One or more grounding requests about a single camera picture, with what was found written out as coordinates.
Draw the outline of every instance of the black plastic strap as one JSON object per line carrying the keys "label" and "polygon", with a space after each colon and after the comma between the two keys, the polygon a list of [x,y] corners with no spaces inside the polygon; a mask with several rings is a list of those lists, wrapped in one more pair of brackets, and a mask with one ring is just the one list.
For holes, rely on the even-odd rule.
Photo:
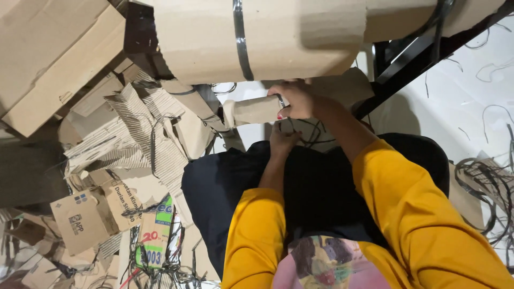
{"label": "black plastic strap", "polygon": [[253,81],[253,72],[248,60],[248,50],[246,49],[245,23],[243,21],[243,0],[232,0],[234,12],[235,43],[237,45],[237,56],[239,65],[243,71],[243,76],[247,81]]}

